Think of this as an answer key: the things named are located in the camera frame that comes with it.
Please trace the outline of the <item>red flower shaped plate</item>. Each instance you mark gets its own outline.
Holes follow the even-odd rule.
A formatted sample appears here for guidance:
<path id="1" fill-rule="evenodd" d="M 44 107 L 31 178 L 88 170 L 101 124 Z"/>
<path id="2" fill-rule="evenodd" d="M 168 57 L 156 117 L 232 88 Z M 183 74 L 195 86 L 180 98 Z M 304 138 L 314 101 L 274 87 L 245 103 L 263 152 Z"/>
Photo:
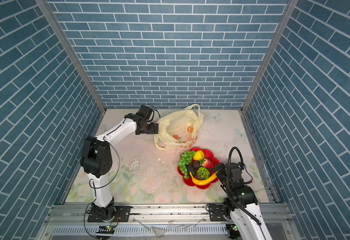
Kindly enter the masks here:
<path id="1" fill-rule="evenodd" d="M 217 174 L 212 171 L 218 164 L 220 161 L 210 150 L 191 148 L 179 157 L 177 172 L 187 186 L 205 190 L 218 181 Z"/>

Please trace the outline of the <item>green fake grapes bunch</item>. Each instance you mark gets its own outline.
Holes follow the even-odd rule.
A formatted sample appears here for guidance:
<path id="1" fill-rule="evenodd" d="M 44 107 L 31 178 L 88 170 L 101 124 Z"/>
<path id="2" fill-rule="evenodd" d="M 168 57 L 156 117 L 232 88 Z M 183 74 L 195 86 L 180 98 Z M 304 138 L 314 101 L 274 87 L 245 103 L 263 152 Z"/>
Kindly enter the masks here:
<path id="1" fill-rule="evenodd" d="M 179 159 L 179 162 L 177 163 L 178 170 L 183 175 L 185 179 L 189 179 L 190 175 L 187 174 L 186 165 L 190 165 L 193 163 L 193 156 L 195 154 L 195 151 L 186 151 L 184 152 Z"/>

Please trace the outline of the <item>red fake strawberry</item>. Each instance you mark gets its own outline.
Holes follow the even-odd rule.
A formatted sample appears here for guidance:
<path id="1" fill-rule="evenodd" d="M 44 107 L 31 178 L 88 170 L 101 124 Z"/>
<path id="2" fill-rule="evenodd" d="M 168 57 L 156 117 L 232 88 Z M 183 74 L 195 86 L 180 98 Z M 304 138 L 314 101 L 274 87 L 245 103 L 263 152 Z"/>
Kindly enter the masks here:
<path id="1" fill-rule="evenodd" d="M 209 170 L 214 168 L 214 163 L 207 158 L 205 158 L 204 160 L 201 160 L 200 165 L 206 169 L 209 169 Z"/>

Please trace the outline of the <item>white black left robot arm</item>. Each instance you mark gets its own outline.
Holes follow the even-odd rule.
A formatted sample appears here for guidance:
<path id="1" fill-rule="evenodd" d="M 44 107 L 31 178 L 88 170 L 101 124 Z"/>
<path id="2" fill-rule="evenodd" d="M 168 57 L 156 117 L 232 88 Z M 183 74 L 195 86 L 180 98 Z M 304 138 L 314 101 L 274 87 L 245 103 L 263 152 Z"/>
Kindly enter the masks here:
<path id="1" fill-rule="evenodd" d="M 115 127 L 96 137 L 84 140 L 80 165 L 88 175 L 90 188 L 95 199 L 87 212 L 100 222 L 112 222 L 118 217 L 115 200 L 109 190 L 108 174 L 113 166 L 112 154 L 117 154 L 115 146 L 131 133 L 154 135 L 159 133 L 159 125 L 153 122 L 155 111 L 141 106 L 135 114 L 127 114 Z"/>

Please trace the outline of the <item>yellow fake banana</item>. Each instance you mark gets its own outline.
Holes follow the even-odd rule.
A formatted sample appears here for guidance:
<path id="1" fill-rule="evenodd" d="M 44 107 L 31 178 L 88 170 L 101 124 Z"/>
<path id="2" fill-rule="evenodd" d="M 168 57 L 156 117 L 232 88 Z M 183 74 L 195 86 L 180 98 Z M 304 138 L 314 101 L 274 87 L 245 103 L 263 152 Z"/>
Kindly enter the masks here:
<path id="1" fill-rule="evenodd" d="M 194 178 L 194 177 L 191 175 L 192 182 L 193 182 L 195 185 L 197 185 L 197 186 L 205 186 L 205 185 L 208 185 L 208 184 L 210 184 L 212 181 L 214 181 L 216 178 L 217 178 L 216 174 L 213 174 L 213 175 L 210 176 L 207 180 L 201 181 L 201 180 L 198 180 L 198 179 Z"/>

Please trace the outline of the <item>dark brown fake fruit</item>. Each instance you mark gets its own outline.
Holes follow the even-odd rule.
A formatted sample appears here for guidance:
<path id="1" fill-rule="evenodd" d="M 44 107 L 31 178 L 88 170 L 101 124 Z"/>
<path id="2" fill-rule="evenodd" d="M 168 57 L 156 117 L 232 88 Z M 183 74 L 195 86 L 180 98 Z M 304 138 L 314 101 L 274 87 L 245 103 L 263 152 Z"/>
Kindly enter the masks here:
<path id="1" fill-rule="evenodd" d="M 192 166 L 197 171 L 201 167 L 200 161 L 193 161 Z"/>

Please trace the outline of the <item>green fake lime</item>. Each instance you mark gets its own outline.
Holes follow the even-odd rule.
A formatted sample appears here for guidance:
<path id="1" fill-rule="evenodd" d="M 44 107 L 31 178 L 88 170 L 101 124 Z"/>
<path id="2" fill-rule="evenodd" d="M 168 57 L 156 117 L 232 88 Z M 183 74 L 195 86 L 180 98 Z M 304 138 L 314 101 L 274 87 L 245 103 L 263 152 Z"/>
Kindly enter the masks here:
<path id="1" fill-rule="evenodd" d="M 200 167 L 196 172 L 197 178 L 201 181 L 207 180 L 210 177 L 210 172 L 204 167 Z"/>

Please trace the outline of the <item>yellowish printed plastic bag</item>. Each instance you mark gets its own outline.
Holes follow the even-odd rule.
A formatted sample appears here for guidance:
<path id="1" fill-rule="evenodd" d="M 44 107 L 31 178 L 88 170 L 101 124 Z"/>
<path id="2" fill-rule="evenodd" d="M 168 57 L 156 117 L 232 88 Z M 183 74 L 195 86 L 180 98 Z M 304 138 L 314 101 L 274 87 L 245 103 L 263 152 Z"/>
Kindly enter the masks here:
<path id="1" fill-rule="evenodd" d="M 154 136 L 156 147 L 159 150 L 190 149 L 198 139 L 203 119 L 198 104 L 160 118 L 159 133 Z"/>

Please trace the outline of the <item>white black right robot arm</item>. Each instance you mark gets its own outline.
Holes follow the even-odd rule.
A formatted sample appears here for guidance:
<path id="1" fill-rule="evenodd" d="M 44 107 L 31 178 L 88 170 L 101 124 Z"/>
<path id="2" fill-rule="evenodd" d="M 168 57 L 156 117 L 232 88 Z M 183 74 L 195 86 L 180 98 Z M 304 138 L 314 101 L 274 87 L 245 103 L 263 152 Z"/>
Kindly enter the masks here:
<path id="1" fill-rule="evenodd" d="M 252 188 L 244 184 L 241 170 L 237 167 L 231 171 L 223 163 L 213 168 L 227 198 L 220 205 L 205 206 L 210 221 L 232 221 L 226 225 L 227 236 L 232 240 L 271 240 L 258 200 Z"/>

